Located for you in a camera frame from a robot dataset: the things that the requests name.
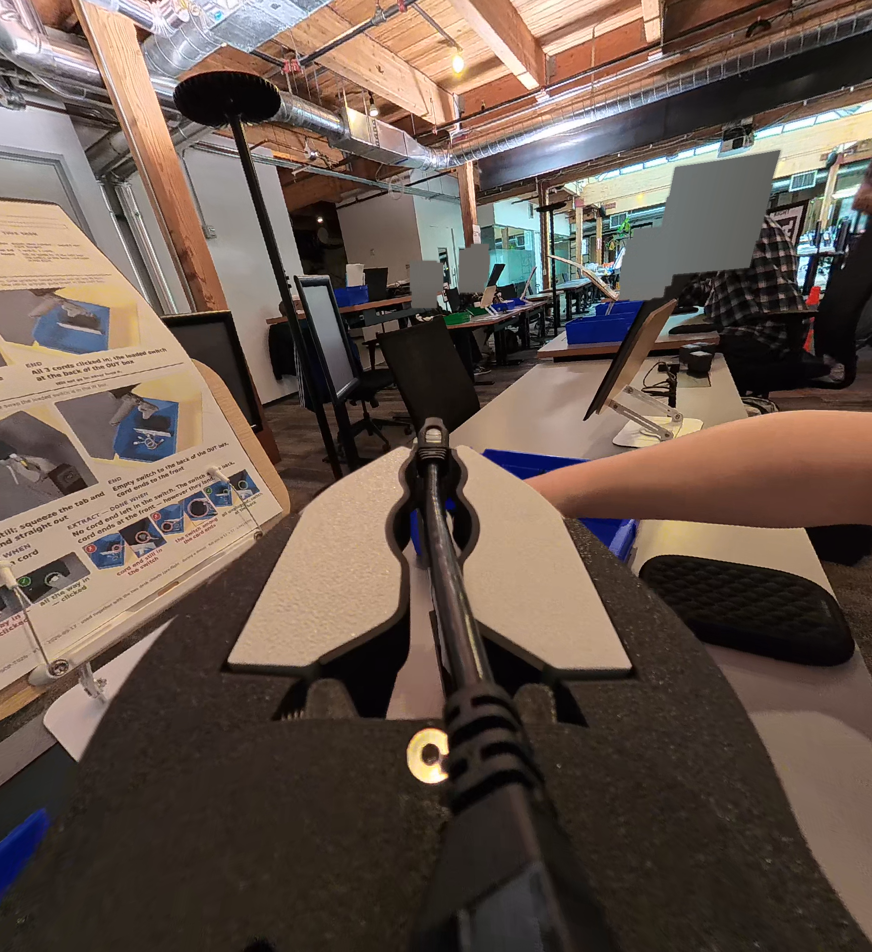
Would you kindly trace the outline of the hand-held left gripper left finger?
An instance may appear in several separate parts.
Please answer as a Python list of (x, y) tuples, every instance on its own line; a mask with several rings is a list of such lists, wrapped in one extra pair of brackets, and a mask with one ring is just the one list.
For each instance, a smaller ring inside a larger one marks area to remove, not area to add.
[(347, 475), (303, 511), (228, 657), (238, 671), (302, 675), (368, 642), (409, 605), (409, 447)]

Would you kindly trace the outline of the black pole with round top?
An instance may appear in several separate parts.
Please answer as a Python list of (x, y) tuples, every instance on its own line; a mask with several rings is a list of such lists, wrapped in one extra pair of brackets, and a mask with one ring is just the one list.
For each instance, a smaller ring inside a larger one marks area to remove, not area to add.
[(333, 402), (331, 382), (324, 368), (315, 371), (314, 365), (321, 362), (322, 351), (317, 343), (307, 342), (302, 330), (298, 307), (290, 291), (287, 271), (243, 128), (246, 123), (259, 124), (273, 118), (281, 105), (280, 94), (273, 84), (256, 74), (213, 70), (182, 80), (174, 90), (173, 98), (178, 111), (190, 121), (213, 128), (228, 125), (231, 129), (266, 253), (285, 307), (287, 324), (299, 359), (303, 394), (316, 415), (334, 479), (340, 480), (344, 475), (343, 467), (324, 409), (325, 405)]

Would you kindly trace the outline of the dark rectangular table panel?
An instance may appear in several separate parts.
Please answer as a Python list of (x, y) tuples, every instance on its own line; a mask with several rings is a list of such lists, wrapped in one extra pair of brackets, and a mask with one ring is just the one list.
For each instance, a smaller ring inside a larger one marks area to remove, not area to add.
[(54, 744), (2, 784), (0, 842), (41, 808), (55, 820), (69, 802), (78, 766), (60, 744)]

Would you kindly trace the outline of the silver ventilation duct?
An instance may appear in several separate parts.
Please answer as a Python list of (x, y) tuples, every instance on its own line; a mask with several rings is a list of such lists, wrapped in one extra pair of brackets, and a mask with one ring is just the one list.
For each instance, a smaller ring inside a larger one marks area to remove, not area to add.
[[(60, 80), (71, 88), (90, 91), (104, 81), (89, 48), (60, 42), (32, 24), (27, 2), (0, 2), (0, 54), (35, 78)], [(362, 113), (335, 113), (289, 92), (276, 90), (253, 124), (274, 122), (314, 133), (344, 151), (384, 164), (446, 171), (478, 162), (556, 136), (589, 128), (601, 121), (644, 109), (661, 101), (833, 48), (872, 33), (872, 7), (848, 17), (823, 21), (771, 38), (763, 34), (703, 61), (656, 73), (647, 83), (640, 68), (620, 74), (630, 81), (611, 86), (608, 80), (550, 96), (536, 112), (512, 114), (482, 130), (470, 130), (453, 148), (429, 148), (406, 137), (398, 128)]]

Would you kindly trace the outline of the white stand base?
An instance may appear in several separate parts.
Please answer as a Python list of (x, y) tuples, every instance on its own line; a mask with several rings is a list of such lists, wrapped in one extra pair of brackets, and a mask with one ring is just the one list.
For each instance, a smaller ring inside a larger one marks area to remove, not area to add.
[(134, 667), (168, 628), (168, 625), (170, 622), (157, 626), (132, 647), (93, 671), (95, 679), (106, 682), (101, 689), (104, 695), (103, 700), (93, 699), (85, 692), (83, 686), (78, 685), (66, 691), (50, 706), (43, 718), (44, 727), (73, 761), (77, 763), (83, 757), (109, 704), (114, 700)]

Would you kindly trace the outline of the wooden pillar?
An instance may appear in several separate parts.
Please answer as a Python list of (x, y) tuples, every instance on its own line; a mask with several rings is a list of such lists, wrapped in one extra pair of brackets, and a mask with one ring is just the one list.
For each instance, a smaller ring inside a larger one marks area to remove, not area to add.
[(195, 311), (228, 309), (197, 209), (152, 86), (135, 26), (120, 13), (74, 1), (101, 77)]

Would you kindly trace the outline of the person's right forearm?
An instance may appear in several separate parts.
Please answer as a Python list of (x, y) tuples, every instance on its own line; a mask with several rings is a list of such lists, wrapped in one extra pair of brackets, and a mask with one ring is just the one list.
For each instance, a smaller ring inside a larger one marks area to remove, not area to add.
[(761, 415), (527, 483), (569, 518), (872, 527), (872, 412)]

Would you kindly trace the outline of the black textured pad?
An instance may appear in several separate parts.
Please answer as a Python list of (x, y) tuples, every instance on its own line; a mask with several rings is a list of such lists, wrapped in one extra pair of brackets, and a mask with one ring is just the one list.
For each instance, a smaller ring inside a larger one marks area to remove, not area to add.
[(800, 576), (684, 555), (659, 555), (639, 577), (708, 645), (834, 666), (856, 644), (837, 601)]

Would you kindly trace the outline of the printed instruction poster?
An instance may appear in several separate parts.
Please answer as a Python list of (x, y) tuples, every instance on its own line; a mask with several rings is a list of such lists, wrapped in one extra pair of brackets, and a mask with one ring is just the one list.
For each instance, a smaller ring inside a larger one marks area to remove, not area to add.
[(0, 199), (0, 522), (212, 446), (250, 461), (120, 270), (59, 206)]

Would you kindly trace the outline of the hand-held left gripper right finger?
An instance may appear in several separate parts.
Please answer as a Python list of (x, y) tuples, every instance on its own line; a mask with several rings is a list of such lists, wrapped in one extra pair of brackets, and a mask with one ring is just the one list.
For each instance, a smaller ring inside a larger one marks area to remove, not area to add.
[(465, 589), (489, 637), (558, 679), (627, 676), (631, 661), (559, 511), (474, 449), (455, 457), (474, 525)]

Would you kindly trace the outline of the black bag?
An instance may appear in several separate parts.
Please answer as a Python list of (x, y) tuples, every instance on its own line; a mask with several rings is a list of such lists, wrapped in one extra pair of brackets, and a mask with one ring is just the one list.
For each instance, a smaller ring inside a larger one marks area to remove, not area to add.
[(807, 528), (806, 533), (823, 562), (855, 566), (872, 554), (872, 527), (834, 525)]

